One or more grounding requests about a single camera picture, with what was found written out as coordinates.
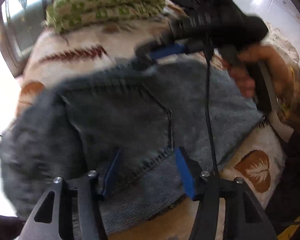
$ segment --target plaid shirt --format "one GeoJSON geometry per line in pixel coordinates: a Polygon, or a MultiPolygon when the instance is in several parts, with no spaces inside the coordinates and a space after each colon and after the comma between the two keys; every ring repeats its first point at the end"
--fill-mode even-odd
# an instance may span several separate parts
{"type": "Polygon", "coordinates": [[[300,132],[300,67],[290,66],[294,76],[294,91],[289,102],[280,101],[280,121],[300,132]]]}

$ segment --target red zigzag pattern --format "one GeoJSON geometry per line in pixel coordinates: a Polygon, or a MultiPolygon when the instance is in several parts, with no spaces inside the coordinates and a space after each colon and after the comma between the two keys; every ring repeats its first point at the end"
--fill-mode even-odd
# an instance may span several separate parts
{"type": "Polygon", "coordinates": [[[40,63],[52,60],[74,60],[79,58],[91,58],[95,57],[102,58],[102,53],[108,56],[107,52],[102,46],[91,47],[91,49],[74,49],[74,50],[65,50],[60,53],[54,53],[52,55],[45,56],[40,59],[40,63]]]}

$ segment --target window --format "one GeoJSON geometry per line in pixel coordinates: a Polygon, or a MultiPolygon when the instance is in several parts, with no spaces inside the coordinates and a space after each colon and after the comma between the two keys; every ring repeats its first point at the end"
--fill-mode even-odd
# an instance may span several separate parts
{"type": "Polygon", "coordinates": [[[22,73],[43,30],[51,0],[5,0],[0,10],[0,51],[13,76],[22,73]]]}

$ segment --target blue denim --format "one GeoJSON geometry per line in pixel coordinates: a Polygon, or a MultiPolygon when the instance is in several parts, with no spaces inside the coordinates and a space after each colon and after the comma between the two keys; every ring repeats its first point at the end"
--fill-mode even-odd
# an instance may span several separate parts
{"type": "MultiPolygon", "coordinates": [[[[114,147],[122,148],[122,166],[112,195],[100,204],[107,233],[147,220],[175,202],[184,192],[173,143],[184,146],[203,169],[212,169],[205,80],[203,64],[184,60],[143,72],[115,68],[44,90],[0,142],[4,191],[17,215],[27,219],[55,177],[72,179],[102,169],[114,147]],[[172,112],[173,140],[165,109],[172,112]]],[[[221,169],[262,114],[226,71],[212,68],[210,86],[221,169]]]]}

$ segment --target metal screw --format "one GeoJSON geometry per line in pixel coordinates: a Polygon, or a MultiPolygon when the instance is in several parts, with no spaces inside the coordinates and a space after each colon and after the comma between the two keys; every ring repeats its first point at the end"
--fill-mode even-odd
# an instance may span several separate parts
{"type": "Polygon", "coordinates": [[[209,177],[210,176],[210,172],[206,171],[206,170],[202,170],[201,171],[201,176],[204,177],[204,178],[209,177]]]}
{"type": "Polygon", "coordinates": [[[62,178],[61,177],[56,177],[54,178],[53,182],[54,183],[60,183],[62,181],[62,178]]]}
{"type": "Polygon", "coordinates": [[[234,179],[234,181],[238,184],[243,184],[244,183],[244,179],[243,178],[240,178],[240,177],[237,177],[234,179]]]}
{"type": "Polygon", "coordinates": [[[88,176],[89,177],[94,177],[94,176],[96,176],[97,175],[97,171],[89,171],[88,172],[88,176]]]}

